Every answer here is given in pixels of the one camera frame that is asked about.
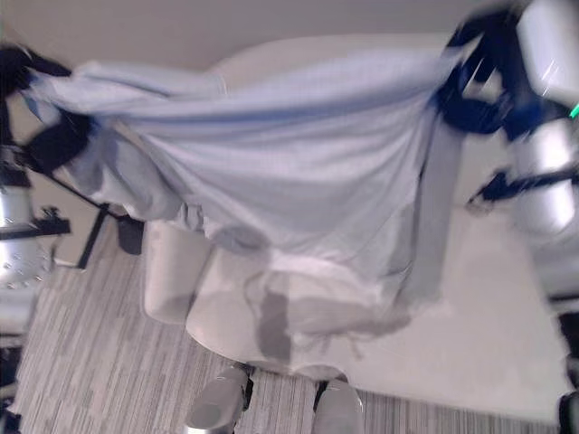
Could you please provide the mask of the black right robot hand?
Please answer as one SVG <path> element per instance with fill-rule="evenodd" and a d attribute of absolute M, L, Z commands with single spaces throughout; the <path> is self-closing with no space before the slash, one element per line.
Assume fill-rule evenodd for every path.
<path fill-rule="evenodd" d="M 510 1 L 474 14 L 447 46 L 478 44 L 437 92 L 447 124 L 513 141 L 578 110 L 578 3 Z"/>

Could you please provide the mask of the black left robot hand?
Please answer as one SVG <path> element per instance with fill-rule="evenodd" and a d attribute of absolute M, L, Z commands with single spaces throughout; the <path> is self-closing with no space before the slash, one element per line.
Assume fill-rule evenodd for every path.
<path fill-rule="evenodd" d="M 71 70 L 57 61 L 12 44 L 1 46 L 1 143 L 13 145 L 7 100 L 17 91 L 26 90 L 33 74 L 69 77 Z M 43 129 L 24 145 L 29 167 L 37 173 L 50 174 L 68 164 L 85 150 L 92 130 L 90 117 L 61 109 L 56 123 Z"/>

